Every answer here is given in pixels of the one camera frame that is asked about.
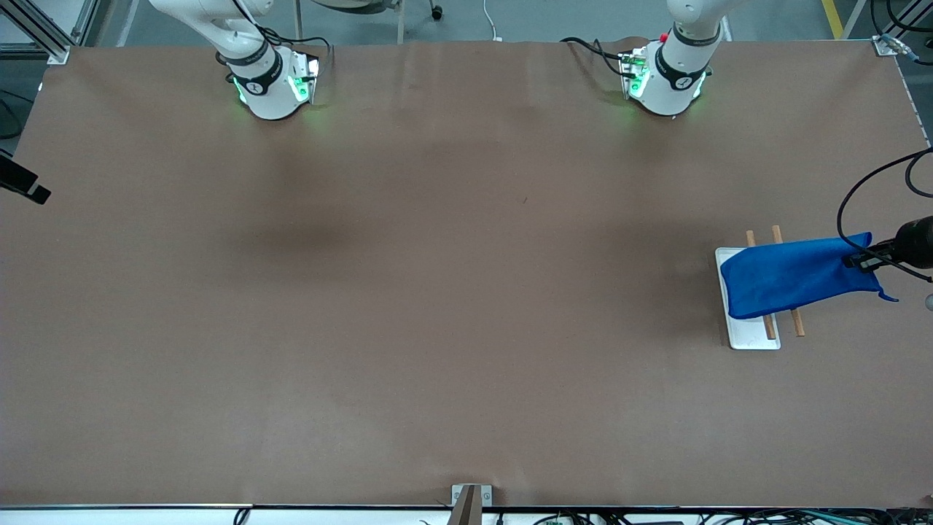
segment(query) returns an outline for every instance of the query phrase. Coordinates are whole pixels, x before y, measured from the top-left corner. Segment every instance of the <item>yellow floor stripe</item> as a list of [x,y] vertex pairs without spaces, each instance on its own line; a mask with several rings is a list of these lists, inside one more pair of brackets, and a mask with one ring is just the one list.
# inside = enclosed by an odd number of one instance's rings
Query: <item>yellow floor stripe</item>
[[832,37],[839,40],[842,36],[842,19],[839,18],[839,11],[836,10],[836,3],[833,0],[822,0],[823,10],[826,11],[826,20],[829,21],[829,29],[832,31]]

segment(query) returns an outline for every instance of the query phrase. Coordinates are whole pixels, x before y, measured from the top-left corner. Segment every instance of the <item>wooden stick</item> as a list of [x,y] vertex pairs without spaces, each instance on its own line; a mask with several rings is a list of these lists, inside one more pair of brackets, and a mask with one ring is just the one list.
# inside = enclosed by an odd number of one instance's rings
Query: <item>wooden stick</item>
[[[775,224],[771,227],[771,233],[774,235],[774,243],[781,244],[784,242],[784,237],[781,235],[781,227]],[[794,319],[794,332],[797,333],[798,337],[804,337],[807,332],[803,330],[803,318],[801,318],[801,312],[794,308],[790,310],[790,317]]]
[[[751,230],[745,231],[745,241],[748,243],[749,248],[753,248],[755,246],[755,232]],[[777,334],[774,332],[774,323],[771,320],[771,316],[764,316],[763,319],[764,332],[768,335],[768,338],[771,340],[777,339]]]

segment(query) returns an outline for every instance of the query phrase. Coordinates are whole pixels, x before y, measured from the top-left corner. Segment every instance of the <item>metal bracket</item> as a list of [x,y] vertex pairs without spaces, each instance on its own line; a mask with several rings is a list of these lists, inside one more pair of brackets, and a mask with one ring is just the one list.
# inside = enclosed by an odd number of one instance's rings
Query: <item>metal bracket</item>
[[463,492],[464,487],[468,487],[470,485],[473,485],[480,490],[479,496],[480,501],[482,502],[482,506],[493,506],[493,486],[476,483],[459,483],[457,485],[451,485],[451,505],[457,504],[457,500],[460,499],[460,494]]
[[64,49],[64,55],[61,55],[61,56],[49,55],[49,60],[46,62],[46,64],[48,65],[68,64],[69,56],[71,56],[71,46],[68,46]]
[[875,54],[878,56],[898,56],[898,52],[889,48],[880,36],[875,35],[871,38],[871,46],[875,48]]

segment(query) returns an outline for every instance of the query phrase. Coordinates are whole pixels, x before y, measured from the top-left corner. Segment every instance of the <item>white cable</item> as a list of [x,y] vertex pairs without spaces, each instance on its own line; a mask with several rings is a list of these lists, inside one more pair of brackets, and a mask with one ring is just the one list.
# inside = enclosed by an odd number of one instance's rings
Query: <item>white cable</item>
[[499,42],[499,37],[495,34],[495,24],[493,23],[493,17],[489,16],[489,11],[486,10],[486,0],[482,0],[482,12],[486,13],[486,20],[489,21],[489,26],[493,28],[493,40]]

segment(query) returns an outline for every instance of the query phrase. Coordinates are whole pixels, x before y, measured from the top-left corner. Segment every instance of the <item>green led light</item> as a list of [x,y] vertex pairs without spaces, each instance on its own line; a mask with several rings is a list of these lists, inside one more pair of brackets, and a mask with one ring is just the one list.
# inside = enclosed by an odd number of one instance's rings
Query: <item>green led light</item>
[[642,74],[632,80],[632,86],[629,89],[629,94],[635,98],[641,96],[642,93],[645,92],[645,85],[648,84],[649,79],[650,75],[648,74],[648,70],[643,69]]
[[291,85],[292,92],[295,93],[295,99],[299,102],[305,102],[308,100],[308,83],[302,80],[301,78],[288,78],[290,80],[289,85]]
[[700,75],[700,79],[697,80],[697,89],[693,92],[693,98],[700,96],[700,88],[703,86],[703,81],[706,80],[706,74],[703,73]]
[[243,95],[243,88],[240,87],[240,82],[236,78],[233,79],[233,85],[236,86],[236,92],[240,94],[240,102],[246,104],[246,97]]

